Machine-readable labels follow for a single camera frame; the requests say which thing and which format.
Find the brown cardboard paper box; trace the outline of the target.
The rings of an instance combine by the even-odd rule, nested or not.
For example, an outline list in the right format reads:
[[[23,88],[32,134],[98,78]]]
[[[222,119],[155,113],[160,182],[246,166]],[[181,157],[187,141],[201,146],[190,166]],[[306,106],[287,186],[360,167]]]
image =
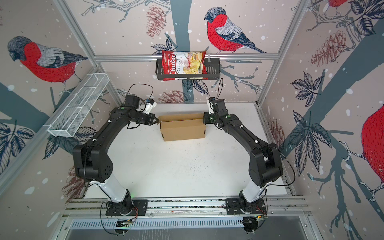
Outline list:
[[[206,125],[204,114],[182,114],[160,116],[160,131],[165,142],[204,139]]]

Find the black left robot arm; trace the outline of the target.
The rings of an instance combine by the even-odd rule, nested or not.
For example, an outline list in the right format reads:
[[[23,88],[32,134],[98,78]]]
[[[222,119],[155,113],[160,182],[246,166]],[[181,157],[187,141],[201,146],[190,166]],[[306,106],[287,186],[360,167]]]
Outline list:
[[[160,122],[151,110],[157,103],[153,99],[143,100],[135,95],[127,95],[125,102],[114,108],[107,122],[92,139],[73,150],[76,175],[91,185],[96,185],[107,196],[109,206],[130,211],[133,208],[131,194],[116,179],[113,162],[108,150],[124,127],[131,122],[151,126]]]

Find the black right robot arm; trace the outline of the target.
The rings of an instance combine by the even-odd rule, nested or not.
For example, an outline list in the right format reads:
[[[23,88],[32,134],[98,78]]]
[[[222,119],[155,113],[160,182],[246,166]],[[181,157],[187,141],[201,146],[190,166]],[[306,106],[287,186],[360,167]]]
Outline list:
[[[251,206],[262,198],[268,184],[284,173],[279,149],[254,135],[235,114],[229,114],[225,100],[210,97],[208,106],[203,123],[212,124],[232,136],[250,156],[248,172],[251,180],[240,192],[239,200],[244,207]]]

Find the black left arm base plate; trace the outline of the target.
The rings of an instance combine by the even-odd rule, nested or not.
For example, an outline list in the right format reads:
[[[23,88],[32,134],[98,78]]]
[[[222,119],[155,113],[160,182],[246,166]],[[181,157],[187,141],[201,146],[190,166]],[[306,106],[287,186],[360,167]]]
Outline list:
[[[123,217],[145,216],[148,207],[148,200],[128,200],[121,203],[107,203],[106,216]]]

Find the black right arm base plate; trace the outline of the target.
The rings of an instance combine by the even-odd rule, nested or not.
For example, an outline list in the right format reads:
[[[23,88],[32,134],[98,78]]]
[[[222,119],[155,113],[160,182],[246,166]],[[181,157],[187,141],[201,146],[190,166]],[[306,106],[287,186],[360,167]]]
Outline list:
[[[252,203],[242,198],[225,199],[225,209],[228,215],[265,215],[267,213],[263,199]]]

